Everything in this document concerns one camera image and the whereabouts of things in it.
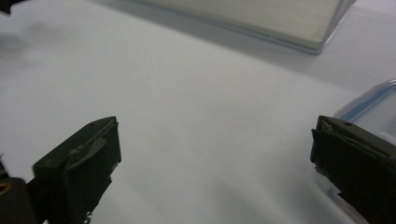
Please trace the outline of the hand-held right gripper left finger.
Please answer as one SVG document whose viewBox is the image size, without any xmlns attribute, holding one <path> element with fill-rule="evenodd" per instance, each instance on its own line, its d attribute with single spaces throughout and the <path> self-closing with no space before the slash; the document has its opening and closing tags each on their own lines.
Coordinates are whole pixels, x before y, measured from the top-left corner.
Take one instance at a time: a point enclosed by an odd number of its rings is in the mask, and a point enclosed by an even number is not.
<svg viewBox="0 0 396 224">
<path fill-rule="evenodd" d="M 93 121 L 33 165 L 29 182 L 35 218 L 48 224 L 89 224 L 121 161 L 118 122 Z"/>
</svg>

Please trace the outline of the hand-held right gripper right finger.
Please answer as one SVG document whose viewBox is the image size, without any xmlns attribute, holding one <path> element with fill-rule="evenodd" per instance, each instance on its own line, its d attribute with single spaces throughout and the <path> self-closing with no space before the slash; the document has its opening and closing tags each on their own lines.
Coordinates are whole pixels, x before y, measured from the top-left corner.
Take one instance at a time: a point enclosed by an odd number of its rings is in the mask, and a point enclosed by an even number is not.
<svg viewBox="0 0 396 224">
<path fill-rule="evenodd" d="M 396 224 L 396 146 L 327 116 L 312 130 L 310 160 L 370 224 Z"/>
</svg>

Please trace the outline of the clear lid with blue seal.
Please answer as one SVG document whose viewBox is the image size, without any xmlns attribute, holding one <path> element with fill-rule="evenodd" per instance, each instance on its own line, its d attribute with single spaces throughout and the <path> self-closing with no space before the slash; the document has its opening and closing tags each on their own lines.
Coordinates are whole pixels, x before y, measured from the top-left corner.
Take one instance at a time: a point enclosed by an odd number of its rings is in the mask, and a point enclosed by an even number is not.
<svg viewBox="0 0 396 224">
<path fill-rule="evenodd" d="M 334 116 L 396 146 L 396 79 L 376 85 L 343 106 Z"/>
</svg>

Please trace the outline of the clear plastic container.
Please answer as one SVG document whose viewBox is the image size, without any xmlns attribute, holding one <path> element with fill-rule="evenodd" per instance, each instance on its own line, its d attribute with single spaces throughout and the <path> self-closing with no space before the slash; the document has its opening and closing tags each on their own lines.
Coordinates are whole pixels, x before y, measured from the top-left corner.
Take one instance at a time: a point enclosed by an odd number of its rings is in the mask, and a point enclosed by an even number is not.
<svg viewBox="0 0 396 224">
<path fill-rule="evenodd" d="M 356 0 L 137 0 L 320 54 Z"/>
</svg>

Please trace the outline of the dark object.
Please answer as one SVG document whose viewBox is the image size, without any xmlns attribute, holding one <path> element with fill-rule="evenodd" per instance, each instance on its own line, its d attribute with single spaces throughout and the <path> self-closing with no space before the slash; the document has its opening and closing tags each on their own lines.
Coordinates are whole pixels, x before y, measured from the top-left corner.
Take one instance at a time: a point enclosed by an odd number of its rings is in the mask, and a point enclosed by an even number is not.
<svg viewBox="0 0 396 224">
<path fill-rule="evenodd" d="M 23 0 L 0 0 L 0 12 L 11 14 L 11 8 Z"/>
</svg>

